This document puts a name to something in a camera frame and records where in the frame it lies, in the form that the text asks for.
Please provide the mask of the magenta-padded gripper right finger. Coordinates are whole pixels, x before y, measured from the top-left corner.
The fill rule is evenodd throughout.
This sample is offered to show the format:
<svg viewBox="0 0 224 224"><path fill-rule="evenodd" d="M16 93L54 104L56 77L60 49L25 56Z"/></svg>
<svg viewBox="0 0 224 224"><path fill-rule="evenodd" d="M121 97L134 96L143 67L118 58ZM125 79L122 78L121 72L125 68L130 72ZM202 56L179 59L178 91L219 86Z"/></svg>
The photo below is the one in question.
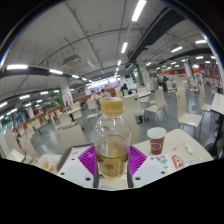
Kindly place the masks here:
<svg viewBox="0 0 224 224"><path fill-rule="evenodd" d="M167 170L155 156L147 157L134 146L130 147L127 165L129 188L140 188L167 175Z"/></svg>

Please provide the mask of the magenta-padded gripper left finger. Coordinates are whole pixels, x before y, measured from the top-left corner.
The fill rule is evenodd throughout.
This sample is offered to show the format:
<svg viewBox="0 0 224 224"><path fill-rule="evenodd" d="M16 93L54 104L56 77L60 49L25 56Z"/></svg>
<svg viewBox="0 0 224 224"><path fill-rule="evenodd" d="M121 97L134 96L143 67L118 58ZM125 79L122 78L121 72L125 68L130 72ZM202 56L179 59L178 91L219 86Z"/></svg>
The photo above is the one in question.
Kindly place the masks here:
<svg viewBox="0 0 224 224"><path fill-rule="evenodd" d="M99 173L94 146L72 147L58 163L57 175L84 188L97 188Z"/></svg>

